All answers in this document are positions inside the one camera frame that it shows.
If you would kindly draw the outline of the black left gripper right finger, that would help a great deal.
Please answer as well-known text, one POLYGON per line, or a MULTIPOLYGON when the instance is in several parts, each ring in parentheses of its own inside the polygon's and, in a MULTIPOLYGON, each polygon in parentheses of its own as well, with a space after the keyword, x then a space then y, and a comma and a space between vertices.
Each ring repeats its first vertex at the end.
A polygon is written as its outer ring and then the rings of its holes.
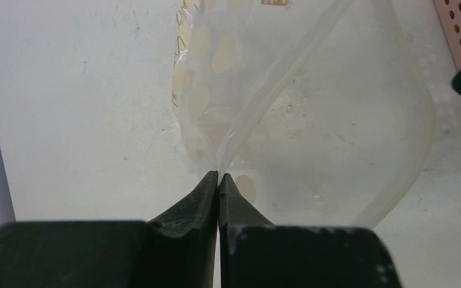
POLYGON ((371 230, 277 226, 239 192, 219 186, 223 287, 400 287, 393 260, 371 230))

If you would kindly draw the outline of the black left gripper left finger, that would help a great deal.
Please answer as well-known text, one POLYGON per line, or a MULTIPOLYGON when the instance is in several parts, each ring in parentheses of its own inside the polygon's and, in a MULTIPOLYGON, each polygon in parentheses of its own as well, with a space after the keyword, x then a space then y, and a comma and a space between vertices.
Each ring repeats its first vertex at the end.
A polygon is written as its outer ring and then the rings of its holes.
POLYGON ((150 221, 0 226, 0 287, 211 287, 218 173, 150 221))

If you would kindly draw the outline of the clear dotted zip top bag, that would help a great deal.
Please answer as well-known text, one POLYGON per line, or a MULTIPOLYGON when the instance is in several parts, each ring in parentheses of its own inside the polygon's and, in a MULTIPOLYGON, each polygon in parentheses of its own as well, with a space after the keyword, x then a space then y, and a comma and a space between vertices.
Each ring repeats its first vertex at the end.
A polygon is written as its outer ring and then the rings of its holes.
POLYGON ((435 108, 391 1, 180 1, 176 24, 189 173, 294 225, 372 228, 413 186, 435 108))

